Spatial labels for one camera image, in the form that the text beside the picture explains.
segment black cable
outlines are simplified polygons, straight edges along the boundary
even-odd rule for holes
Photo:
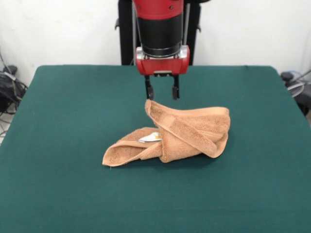
[[[0,121],[2,121],[3,123],[11,124],[9,121],[3,120],[1,118],[0,118]]]
[[[15,76],[0,71],[0,112],[13,115],[25,95],[28,87]],[[9,112],[10,105],[14,105],[14,112]]]
[[[6,134],[8,131],[3,131],[2,133],[0,133],[0,137],[3,135],[3,134]]]

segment black cylinder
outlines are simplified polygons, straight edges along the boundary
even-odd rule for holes
[[[151,57],[170,57],[179,53],[182,44],[183,14],[162,20],[138,17],[142,50]]]

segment brown towel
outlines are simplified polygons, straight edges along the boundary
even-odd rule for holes
[[[106,151],[103,165],[120,166],[155,157],[168,163],[201,153],[217,158],[224,151],[230,127],[228,109],[176,110],[151,100],[146,101],[145,109],[158,128],[138,129],[119,140]],[[160,133],[162,141],[138,142],[154,132]]]

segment black stand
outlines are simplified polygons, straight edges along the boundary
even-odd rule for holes
[[[189,26],[187,45],[190,49],[190,62],[189,65],[193,64],[194,51],[195,51],[195,40],[197,30],[201,31],[199,26],[201,6],[200,3],[206,2],[207,0],[201,1],[188,1],[190,3],[190,15],[189,15]],[[119,19],[117,20],[116,27],[120,28],[120,46],[121,46],[121,64],[122,65],[133,65],[133,27],[132,27],[132,1],[131,0],[119,0]],[[140,45],[138,30],[136,30],[136,44]]]

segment metal rod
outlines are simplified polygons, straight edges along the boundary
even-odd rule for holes
[[[184,40],[183,45],[187,44],[188,37],[188,26],[189,26],[189,15],[190,15],[190,3],[186,4],[186,18],[185,18],[185,28],[184,28]]]
[[[132,27],[133,27],[133,64],[136,65],[136,12],[132,2]]]

